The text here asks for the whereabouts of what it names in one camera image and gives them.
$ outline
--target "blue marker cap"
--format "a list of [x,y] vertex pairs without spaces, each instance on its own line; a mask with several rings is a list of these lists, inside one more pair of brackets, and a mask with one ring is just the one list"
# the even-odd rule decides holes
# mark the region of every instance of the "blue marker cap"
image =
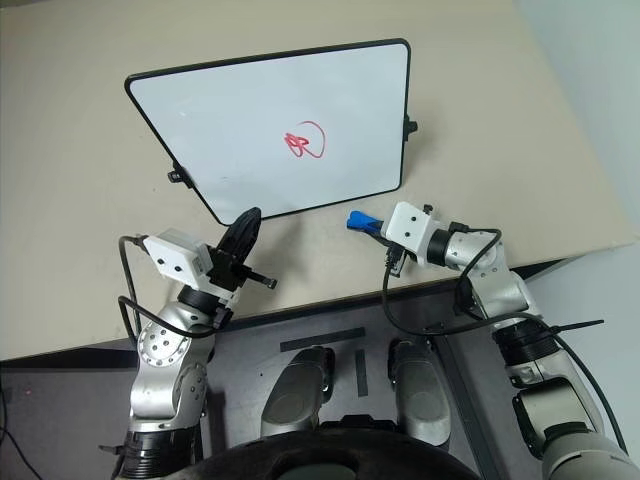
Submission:
[[379,234],[380,228],[382,228],[382,220],[370,217],[359,210],[354,210],[349,214],[349,218],[347,219],[347,228],[350,230]]

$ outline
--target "gray floor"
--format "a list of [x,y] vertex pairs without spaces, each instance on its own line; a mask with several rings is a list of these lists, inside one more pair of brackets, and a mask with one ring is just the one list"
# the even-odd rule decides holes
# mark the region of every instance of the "gray floor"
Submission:
[[[449,295],[396,302],[406,326],[424,326],[428,319],[450,316]],[[281,353],[280,342],[364,327],[363,337],[332,343],[336,352],[335,390],[320,413],[321,421],[345,414],[369,413],[394,419],[394,396],[386,378],[387,347],[399,336],[379,306],[320,314],[219,335],[209,365],[209,415],[203,421],[205,454],[255,439],[264,402],[282,368],[295,354]],[[502,359],[486,331],[452,339],[479,411],[491,419],[485,428],[498,446],[494,460],[503,478],[539,478],[539,463],[530,457],[511,410],[513,389]],[[368,395],[359,397],[355,351],[365,350]],[[43,478],[108,478],[114,458],[97,445],[115,445],[127,428],[128,393],[134,370],[26,371],[5,370],[9,429]],[[464,421],[454,407],[450,452],[474,470]],[[15,450],[5,441],[0,449],[0,479],[31,479]]]

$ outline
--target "whiteboard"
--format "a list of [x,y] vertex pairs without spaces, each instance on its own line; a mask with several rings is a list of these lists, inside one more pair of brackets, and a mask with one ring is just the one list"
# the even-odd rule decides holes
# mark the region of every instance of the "whiteboard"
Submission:
[[228,225],[394,190],[409,45],[385,40],[130,76],[140,113]]

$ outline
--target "black tape strip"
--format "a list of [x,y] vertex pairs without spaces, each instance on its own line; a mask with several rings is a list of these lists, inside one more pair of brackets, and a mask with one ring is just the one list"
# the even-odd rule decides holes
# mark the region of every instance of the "black tape strip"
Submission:
[[356,350],[356,383],[358,385],[358,397],[366,397],[369,395],[367,363],[365,361],[364,349]]
[[297,338],[280,343],[281,352],[289,352],[291,350],[299,350],[301,348],[313,347],[314,345],[324,345],[325,343],[334,343],[341,340],[350,340],[352,338],[364,337],[364,327],[352,328],[350,330],[341,330],[339,332],[327,333],[325,335],[316,335],[314,337]]

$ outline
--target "red drawing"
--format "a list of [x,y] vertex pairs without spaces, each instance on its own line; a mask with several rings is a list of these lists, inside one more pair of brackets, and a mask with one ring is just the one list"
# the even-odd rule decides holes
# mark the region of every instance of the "red drawing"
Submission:
[[312,125],[317,128],[322,134],[322,148],[320,149],[320,153],[314,153],[307,148],[307,145],[309,145],[309,140],[307,138],[299,137],[287,132],[284,136],[284,142],[289,147],[289,150],[291,150],[293,154],[298,158],[302,157],[305,152],[307,152],[313,158],[321,158],[324,154],[324,147],[327,143],[327,136],[325,135],[324,130],[322,130],[322,127],[316,122],[312,122],[311,120],[305,120],[304,122],[300,122],[298,125]]

